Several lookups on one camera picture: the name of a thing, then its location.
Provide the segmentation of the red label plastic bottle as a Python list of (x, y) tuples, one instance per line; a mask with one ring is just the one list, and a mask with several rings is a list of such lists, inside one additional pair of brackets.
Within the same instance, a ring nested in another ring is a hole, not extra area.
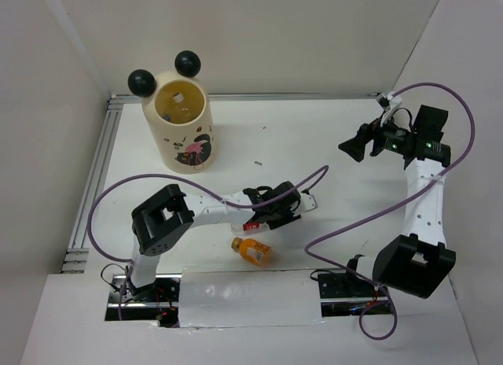
[(248, 234), (260, 234), (263, 232), (267, 232), (270, 230), (270, 227), (267, 223), (257, 223), (257, 222), (249, 222), (245, 224), (232, 224), (230, 226), (231, 231), (237, 235), (248, 235)]

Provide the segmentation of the orange juice bottle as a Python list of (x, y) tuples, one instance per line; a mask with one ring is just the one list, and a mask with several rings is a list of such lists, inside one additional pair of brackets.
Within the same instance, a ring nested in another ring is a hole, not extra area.
[(231, 243), (231, 249), (244, 260), (258, 267), (266, 266), (273, 254), (268, 245), (264, 245), (252, 238), (235, 237)]

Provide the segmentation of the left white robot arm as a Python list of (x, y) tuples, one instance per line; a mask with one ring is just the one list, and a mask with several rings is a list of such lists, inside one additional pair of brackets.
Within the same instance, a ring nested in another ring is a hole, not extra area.
[(127, 292), (134, 301), (152, 297), (161, 255), (170, 251), (191, 228), (228, 223), (241, 229), (247, 224), (257, 224), (274, 230), (300, 219), (303, 212), (316, 204), (308, 192), (298, 190), (275, 199), (291, 188), (291, 182), (275, 188), (246, 188), (226, 195), (220, 202), (202, 194), (185, 194), (177, 184), (165, 186), (132, 212), (133, 266)]

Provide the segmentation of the clear unlabelled plastic bottle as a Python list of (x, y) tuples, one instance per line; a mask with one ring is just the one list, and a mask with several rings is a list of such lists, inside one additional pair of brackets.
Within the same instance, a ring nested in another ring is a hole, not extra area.
[(172, 124), (187, 124), (194, 118), (194, 110), (180, 92), (168, 93), (159, 107), (160, 116)]

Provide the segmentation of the aluminium frame rail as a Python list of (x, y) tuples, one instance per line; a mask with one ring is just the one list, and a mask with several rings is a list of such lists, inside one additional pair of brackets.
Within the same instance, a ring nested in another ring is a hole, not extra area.
[[(376, 93), (277, 93), (277, 94), (211, 94), (211, 101), (291, 101), (291, 100), (347, 100), (374, 99)], [(86, 243), (86, 218), (95, 198), (103, 191), (108, 166), (115, 144), (119, 122), (125, 104), (137, 104), (140, 98), (131, 94), (114, 94), (108, 100), (101, 133), (87, 177), (86, 186), (75, 218), (68, 248), (61, 265), (61, 274), (82, 274), (86, 269), (89, 245)]]

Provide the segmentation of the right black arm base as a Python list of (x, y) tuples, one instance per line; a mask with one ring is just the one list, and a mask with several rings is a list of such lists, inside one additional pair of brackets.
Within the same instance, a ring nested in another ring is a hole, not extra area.
[(382, 290), (368, 282), (337, 270), (314, 270), (310, 279), (318, 284), (321, 316), (324, 318), (360, 315), (390, 315), (391, 307)]

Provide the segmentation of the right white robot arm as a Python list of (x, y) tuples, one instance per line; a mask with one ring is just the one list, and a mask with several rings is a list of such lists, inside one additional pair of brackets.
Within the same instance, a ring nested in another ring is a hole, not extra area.
[(407, 197), (401, 234), (384, 247), (373, 265), (373, 280), (404, 293), (426, 299), (450, 273), (456, 254), (446, 247), (442, 226), (443, 188), (441, 174), (450, 165), (451, 150), (441, 142), (448, 112), (422, 105), (409, 126), (395, 123), (400, 105), (384, 108), (381, 117), (363, 124), (357, 134), (341, 143), (340, 150), (357, 162), (365, 147), (371, 156), (388, 150), (402, 156)]

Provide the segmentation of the cream cylindrical bin with ears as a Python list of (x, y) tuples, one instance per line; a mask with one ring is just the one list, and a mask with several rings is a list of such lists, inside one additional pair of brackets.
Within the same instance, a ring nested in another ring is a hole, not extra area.
[(196, 79), (198, 55), (183, 50), (174, 70), (153, 75), (144, 69), (127, 78), (130, 92), (141, 99), (146, 118), (164, 165), (183, 175), (196, 174), (215, 159), (215, 126), (209, 97)]

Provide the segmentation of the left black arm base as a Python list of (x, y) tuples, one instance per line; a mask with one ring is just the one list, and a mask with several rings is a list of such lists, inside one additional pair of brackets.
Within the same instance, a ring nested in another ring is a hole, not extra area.
[(105, 321), (153, 321), (158, 327), (179, 328), (181, 274), (161, 274), (151, 286), (123, 287), (126, 266), (107, 264), (100, 273), (108, 287)]

